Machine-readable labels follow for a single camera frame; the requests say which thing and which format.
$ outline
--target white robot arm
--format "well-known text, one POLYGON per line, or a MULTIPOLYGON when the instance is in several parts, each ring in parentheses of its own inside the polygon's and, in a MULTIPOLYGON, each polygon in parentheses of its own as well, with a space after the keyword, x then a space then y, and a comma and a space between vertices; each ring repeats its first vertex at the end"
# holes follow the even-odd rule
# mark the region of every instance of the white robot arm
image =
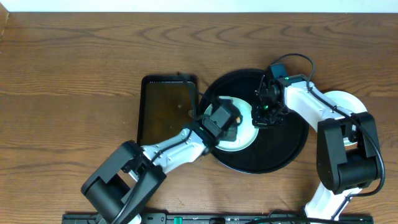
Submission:
POLYGON ((321 183, 306 204, 307 217, 338 220, 338 216, 362 188, 380 178, 384 166, 378 160, 378 140, 373 117, 355 114, 340 107, 315 88, 304 75, 288 77, 282 64, 271 65, 257 91, 261 106, 267 111, 256 117, 253 125, 282 125, 283 114, 298 113, 317 133, 317 171, 321 183), (353 118, 376 141, 373 149, 364 133, 347 119, 353 118), (356 149, 346 151, 343 139, 357 141, 356 149))
POLYGON ((105 223, 140 224, 139 212, 166 174, 208 154, 230 127, 240 124, 240 115, 232 100, 215 99, 210 116, 187 124, 175 137, 150 146, 127 141, 88 178, 81 192, 105 223), (120 178, 120 170, 137 181, 134 187, 120 178))

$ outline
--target green connector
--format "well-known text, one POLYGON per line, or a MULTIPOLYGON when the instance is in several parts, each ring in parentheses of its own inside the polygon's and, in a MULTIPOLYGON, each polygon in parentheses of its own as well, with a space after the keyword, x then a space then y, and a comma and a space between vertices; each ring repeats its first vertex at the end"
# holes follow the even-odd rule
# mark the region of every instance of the green connector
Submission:
MULTIPOLYGON (((254 218, 254 220, 259 220, 259 219, 261 219, 261 218, 254 218)), ((259 224, 264 224, 264 223, 259 223, 259 224)))
POLYGON ((175 217, 174 218, 174 224, 182 224, 182 218, 181 217, 175 217))

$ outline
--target black frame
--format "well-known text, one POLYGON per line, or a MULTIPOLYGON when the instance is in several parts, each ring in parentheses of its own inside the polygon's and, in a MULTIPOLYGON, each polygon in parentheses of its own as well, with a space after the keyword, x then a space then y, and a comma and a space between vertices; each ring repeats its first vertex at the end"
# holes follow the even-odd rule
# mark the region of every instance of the black frame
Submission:
MULTIPOLYGON (((186 75, 187 82, 192 82, 195 88, 198 88, 198 79, 195 75, 186 75)), ((146 85, 151 82, 182 82, 182 75, 147 75, 141 81, 141 97, 139 100, 139 116, 138 116, 138 130, 137 130, 137 143, 141 145, 142 129, 144 128, 144 110, 145 110, 145 97, 146 85)), ((198 104, 198 95, 195 93, 195 105, 198 104)))
MULTIPOLYGON (((174 224, 176 218, 179 218, 185 224, 246 224, 247 222, 257 220, 260 218, 286 218, 286 217, 301 217, 305 216, 299 213, 286 212, 282 210, 274 210, 270 214, 164 214, 164 213, 142 213, 142 222, 146 224, 174 224)), ((361 214, 343 214, 339 216, 339 221, 349 224, 373 224, 373 217, 370 215, 361 214)), ((98 214, 64 214, 62 216, 62 224, 107 224, 103 218, 98 214)))

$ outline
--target white wall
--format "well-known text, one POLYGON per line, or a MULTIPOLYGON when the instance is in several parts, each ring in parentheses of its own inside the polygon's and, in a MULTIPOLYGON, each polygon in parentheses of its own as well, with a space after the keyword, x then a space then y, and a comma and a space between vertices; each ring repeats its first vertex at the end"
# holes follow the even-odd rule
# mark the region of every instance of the white wall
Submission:
POLYGON ((398 0, 0 0, 10 12, 398 12, 398 0))

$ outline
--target wooden table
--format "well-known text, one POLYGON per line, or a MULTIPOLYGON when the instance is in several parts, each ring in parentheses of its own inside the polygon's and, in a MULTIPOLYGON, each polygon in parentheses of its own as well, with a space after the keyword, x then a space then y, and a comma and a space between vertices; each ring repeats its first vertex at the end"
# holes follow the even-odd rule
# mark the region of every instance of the wooden table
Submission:
MULTIPOLYGON (((347 213, 398 222, 398 15, 12 13, 0 43, 0 222, 60 223, 92 212, 82 183, 137 133, 141 79, 226 72, 298 52, 323 91, 358 96, 374 115, 387 180, 347 213)), ((307 73, 300 58, 290 74, 307 73)), ((319 184, 316 133, 287 167, 241 174, 213 156, 179 167, 148 203, 169 212, 298 211, 319 184)))

